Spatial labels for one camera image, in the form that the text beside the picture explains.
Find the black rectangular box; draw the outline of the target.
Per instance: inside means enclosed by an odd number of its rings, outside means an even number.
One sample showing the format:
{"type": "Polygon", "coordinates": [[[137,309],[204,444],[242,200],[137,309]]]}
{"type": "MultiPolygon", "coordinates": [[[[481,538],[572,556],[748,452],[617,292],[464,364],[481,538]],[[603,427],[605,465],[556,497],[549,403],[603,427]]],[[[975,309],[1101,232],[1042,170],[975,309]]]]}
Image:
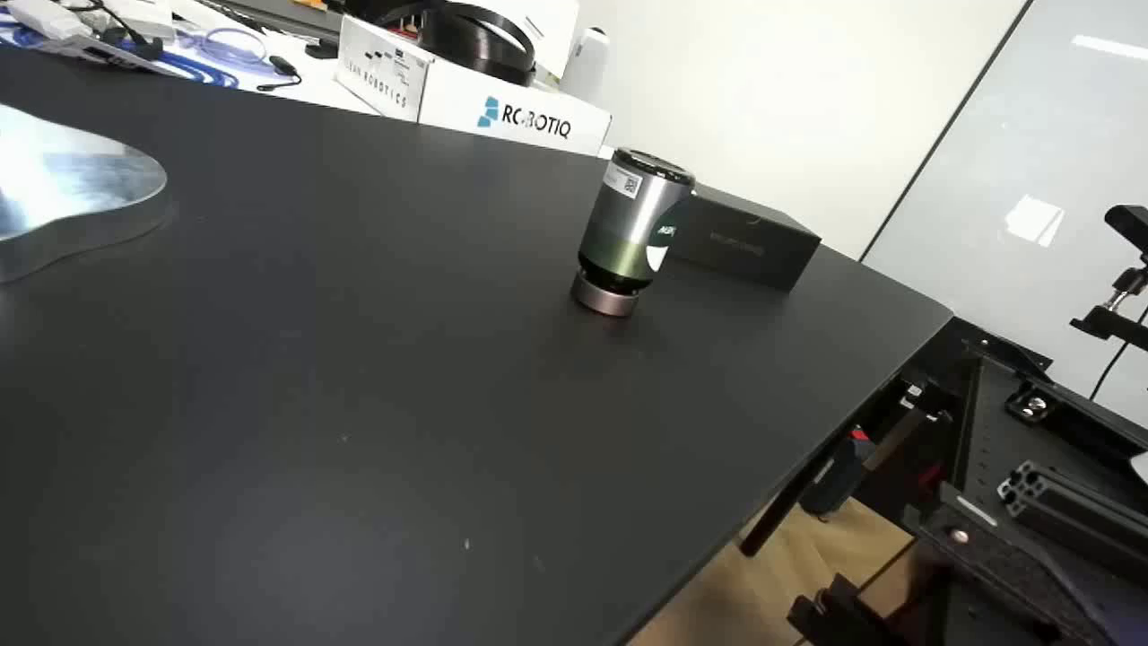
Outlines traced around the black rectangular box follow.
{"type": "Polygon", "coordinates": [[[698,185],[681,206],[672,260],[790,292],[819,249],[823,237],[792,217],[729,190],[698,185]]]}

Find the black round object behind box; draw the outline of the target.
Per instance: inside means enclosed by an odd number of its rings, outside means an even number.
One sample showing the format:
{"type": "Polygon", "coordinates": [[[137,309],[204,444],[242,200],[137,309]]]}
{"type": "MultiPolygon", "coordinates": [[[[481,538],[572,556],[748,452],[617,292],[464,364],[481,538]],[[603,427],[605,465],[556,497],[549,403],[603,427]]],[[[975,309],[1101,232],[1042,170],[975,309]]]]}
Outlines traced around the black round object behind box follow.
{"type": "Polygon", "coordinates": [[[527,86],[535,77],[535,38],[506,14],[477,5],[427,0],[421,7],[421,44],[504,83],[527,86]]]}

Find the white Robotiq cardboard box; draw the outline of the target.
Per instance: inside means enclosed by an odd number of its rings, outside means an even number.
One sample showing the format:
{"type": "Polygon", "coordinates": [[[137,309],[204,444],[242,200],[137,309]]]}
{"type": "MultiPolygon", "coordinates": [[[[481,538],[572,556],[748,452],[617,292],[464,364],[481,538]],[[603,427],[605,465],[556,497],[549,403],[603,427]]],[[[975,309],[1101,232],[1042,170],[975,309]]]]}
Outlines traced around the white Robotiq cardboard box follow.
{"type": "Polygon", "coordinates": [[[598,153],[610,134],[589,101],[471,73],[359,17],[342,20],[335,78],[383,117],[471,138],[598,153]]]}

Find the blue and white clutter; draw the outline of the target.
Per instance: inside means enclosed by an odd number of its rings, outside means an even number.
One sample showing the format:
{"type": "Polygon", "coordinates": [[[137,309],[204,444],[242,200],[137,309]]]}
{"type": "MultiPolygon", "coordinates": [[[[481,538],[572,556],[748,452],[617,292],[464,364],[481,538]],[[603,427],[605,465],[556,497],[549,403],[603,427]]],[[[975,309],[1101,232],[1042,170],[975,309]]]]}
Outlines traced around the blue and white clutter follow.
{"type": "Polygon", "coordinates": [[[0,0],[0,44],[226,91],[286,91],[303,73],[201,0],[0,0]]]}

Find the black aluminium frame structure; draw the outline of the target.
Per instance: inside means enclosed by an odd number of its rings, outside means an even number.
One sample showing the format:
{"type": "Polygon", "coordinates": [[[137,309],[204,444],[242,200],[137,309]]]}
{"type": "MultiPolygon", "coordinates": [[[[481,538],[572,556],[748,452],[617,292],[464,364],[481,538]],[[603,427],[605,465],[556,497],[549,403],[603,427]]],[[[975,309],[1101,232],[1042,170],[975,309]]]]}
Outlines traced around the black aluminium frame structure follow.
{"type": "Polygon", "coordinates": [[[908,532],[908,601],[848,578],[800,597],[806,646],[1148,646],[1144,430],[1051,358],[947,323],[751,528],[860,499],[908,532]]]}

